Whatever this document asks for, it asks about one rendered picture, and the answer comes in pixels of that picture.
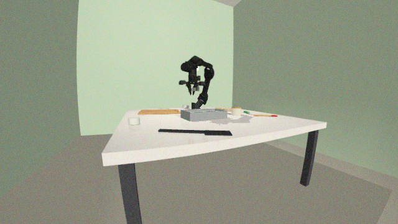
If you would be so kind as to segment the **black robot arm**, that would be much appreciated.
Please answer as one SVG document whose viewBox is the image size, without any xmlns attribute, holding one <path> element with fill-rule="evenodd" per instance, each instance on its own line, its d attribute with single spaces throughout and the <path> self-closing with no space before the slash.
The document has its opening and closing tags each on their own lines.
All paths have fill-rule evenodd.
<svg viewBox="0 0 398 224">
<path fill-rule="evenodd" d="M 207 100 L 208 100 L 208 94 L 207 94 L 208 88 L 209 88 L 209 85 L 210 85 L 210 81 L 213 79 L 213 77 L 215 75 L 215 71 L 213 69 L 213 65 L 210 64 L 210 63 L 205 62 L 200 57 L 193 56 L 192 58 L 190 58 L 188 61 L 186 61 L 185 63 L 183 63 L 181 65 L 181 69 L 184 72 L 197 73 L 198 66 L 204 66 L 205 67 L 205 69 L 204 69 L 204 71 L 205 71 L 204 77 L 205 77 L 205 82 L 206 82 L 206 85 L 203 86 L 203 90 L 199 94 L 199 97 L 197 98 L 198 101 L 196 102 L 196 104 L 200 107 L 202 104 L 205 105 Z M 198 80 L 200 80 L 200 79 L 201 79 L 201 76 L 196 76 L 196 74 L 195 75 L 190 74 L 190 76 L 188 78 L 188 81 L 198 82 Z"/>
</svg>

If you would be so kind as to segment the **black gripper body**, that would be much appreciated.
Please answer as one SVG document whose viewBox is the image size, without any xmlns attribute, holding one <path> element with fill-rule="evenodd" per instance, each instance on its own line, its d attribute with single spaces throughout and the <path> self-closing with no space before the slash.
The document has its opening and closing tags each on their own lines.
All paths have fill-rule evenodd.
<svg viewBox="0 0 398 224">
<path fill-rule="evenodd" d="M 190 74 L 192 74 L 192 75 L 195 75 L 196 73 L 189 73 L 188 74 L 188 77 L 190 76 Z M 190 84 L 194 84 L 194 85 L 201 85 L 201 86 L 204 86 L 204 85 L 206 85 L 206 82 L 204 82 L 204 81 L 199 81 L 199 82 L 191 82 L 191 81 L 183 81 L 183 80 L 180 80 L 179 82 L 178 82 L 178 84 L 179 85 L 183 85 L 183 84 L 186 84 L 186 85 L 190 85 Z"/>
</svg>

